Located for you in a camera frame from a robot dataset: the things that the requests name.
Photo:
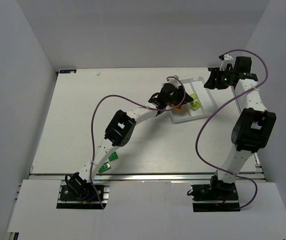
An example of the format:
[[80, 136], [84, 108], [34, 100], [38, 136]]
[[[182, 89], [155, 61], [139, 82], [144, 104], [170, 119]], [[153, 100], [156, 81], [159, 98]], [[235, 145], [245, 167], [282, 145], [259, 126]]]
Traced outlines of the light green lego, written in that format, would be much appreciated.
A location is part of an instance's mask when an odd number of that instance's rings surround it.
[[190, 105], [194, 111], [201, 107], [201, 104], [197, 100], [191, 102]]
[[198, 99], [198, 96], [194, 93], [190, 94], [190, 96], [194, 99], [194, 100], [197, 100]]

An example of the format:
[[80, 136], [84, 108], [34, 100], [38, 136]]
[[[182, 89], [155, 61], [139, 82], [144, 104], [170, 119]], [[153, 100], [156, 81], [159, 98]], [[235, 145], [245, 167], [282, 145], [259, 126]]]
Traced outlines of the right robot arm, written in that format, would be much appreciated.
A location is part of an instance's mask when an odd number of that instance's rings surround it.
[[239, 104], [240, 115], [231, 133], [232, 147], [221, 168], [216, 172], [219, 182], [233, 184], [246, 161], [266, 147], [276, 114], [264, 106], [258, 88], [257, 75], [251, 72], [252, 59], [220, 55], [219, 67], [209, 68], [204, 87], [224, 90], [231, 87]]

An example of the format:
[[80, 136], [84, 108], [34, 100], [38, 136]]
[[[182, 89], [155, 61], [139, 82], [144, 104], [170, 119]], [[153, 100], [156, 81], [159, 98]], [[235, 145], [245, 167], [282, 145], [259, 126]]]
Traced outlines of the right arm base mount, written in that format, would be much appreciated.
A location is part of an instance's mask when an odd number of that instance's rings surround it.
[[240, 212], [237, 188], [233, 183], [230, 189], [214, 187], [211, 184], [193, 184], [187, 191], [192, 197], [195, 213]]

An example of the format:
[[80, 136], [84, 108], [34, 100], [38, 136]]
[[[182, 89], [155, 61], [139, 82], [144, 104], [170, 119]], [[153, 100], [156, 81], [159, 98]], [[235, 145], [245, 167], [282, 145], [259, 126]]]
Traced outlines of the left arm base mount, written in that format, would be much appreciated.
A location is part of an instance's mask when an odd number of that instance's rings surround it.
[[61, 185], [56, 204], [57, 209], [103, 210], [107, 205], [107, 186], [95, 185], [82, 179], [79, 173], [66, 175]]

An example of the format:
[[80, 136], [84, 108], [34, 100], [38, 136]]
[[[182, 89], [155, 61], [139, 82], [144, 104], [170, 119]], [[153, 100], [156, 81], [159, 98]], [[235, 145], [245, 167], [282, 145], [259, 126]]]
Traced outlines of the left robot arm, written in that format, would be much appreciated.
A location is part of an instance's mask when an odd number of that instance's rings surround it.
[[110, 155], [130, 141], [134, 128], [137, 125], [194, 100], [177, 79], [164, 83], [160, 92], [154, 93], [146, 104], [137, 103], [117, 94], [107, 95], [99, 103], [101, 104], [107, 98], [121, 98], [133, 103], [138, 108], [127, 112], [118, 110], [114, 114], [105, 129], [101, 144], [95, 146], [95, 143], [92, 142], [91, 160], [73, 175], [66, 175], [66, 184], [76, 184], [80, 187], [92, 182], [100, 167], [108, 160]]

